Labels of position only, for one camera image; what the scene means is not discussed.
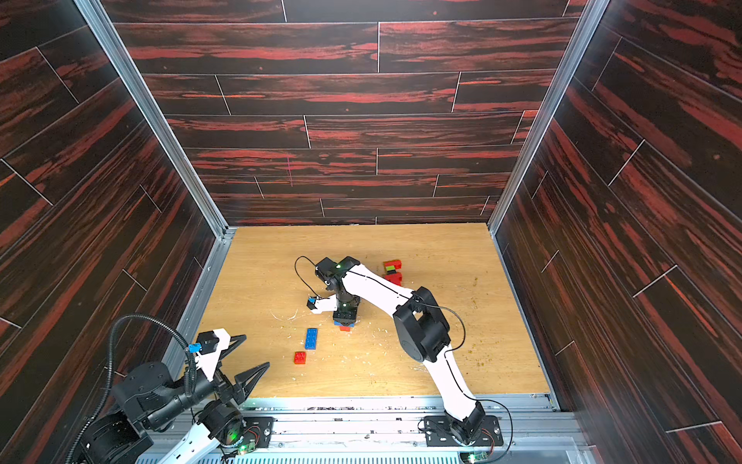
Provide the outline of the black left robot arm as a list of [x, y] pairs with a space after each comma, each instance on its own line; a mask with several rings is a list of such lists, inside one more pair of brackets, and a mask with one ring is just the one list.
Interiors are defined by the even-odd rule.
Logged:
[[204, 408], [192, 418], [191, 428], [163, 463], [195, 463], [220, 449], [224, 459], [256, 450], [259, 432], [253, 430], [239, 407], [255, 389], [270, 366], [262, 363], [229, 380], [221, 371], [224, 358], [246, 337], [230, 336], [218, 329], [188, 343], [175, 340], [185, 352], [187, 364], [181, 378], [174, 379], [162, 362], [145, 363], [123, 381], [108, 388], [114, 409], [97, 412], [84, 425], [71, 447], [69, 463], [135, 463], [154, 445], [152, 433], [163, 433], [175, 419], [199, 403]]

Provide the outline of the long red lego brick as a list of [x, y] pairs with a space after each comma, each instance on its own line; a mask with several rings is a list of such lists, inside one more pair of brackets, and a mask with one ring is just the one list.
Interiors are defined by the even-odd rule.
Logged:
[[384, 276], [384, 279], [395, 284], [395, 285], [402, 285], [402, 274], [395, 273], [395, 274], [387, 274]]
[[400, 260], [385, 261], [383, 265], [386, 270], [389, 270], [389, 269], [399, 270], [402, 267], [402, 263]]

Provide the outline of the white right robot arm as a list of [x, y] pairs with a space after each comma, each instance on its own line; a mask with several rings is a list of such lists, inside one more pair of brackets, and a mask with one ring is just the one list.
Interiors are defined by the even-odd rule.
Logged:
[[402, 349], [425, 366], [437, 387], [449, 433], [459, 443], [471, 444], [485, 411], [454, 359], [450, 326], [433, 294], [424, 287], [413, 290], [385, 280], [349, 256], [339, 263], [325, 260], [316, 274], [340, 307], [363, 300], [391, 317]]

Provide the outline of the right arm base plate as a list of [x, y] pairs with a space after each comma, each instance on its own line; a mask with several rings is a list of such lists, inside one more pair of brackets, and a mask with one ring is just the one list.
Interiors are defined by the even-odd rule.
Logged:
[[495, 416], [484, 416], [479, 425], [457, 421], [449, 415], [426, 416], [417, 424], [427, 447], [502, 447], [504, 437]]

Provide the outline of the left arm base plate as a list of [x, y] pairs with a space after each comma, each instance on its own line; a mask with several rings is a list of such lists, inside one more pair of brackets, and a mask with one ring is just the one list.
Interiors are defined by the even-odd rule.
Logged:
[[240, 454], [250, 454], [255, 450], [267, 449], [274, 434], [274, 417], [244, 417], [243, 439], [239, 445]]

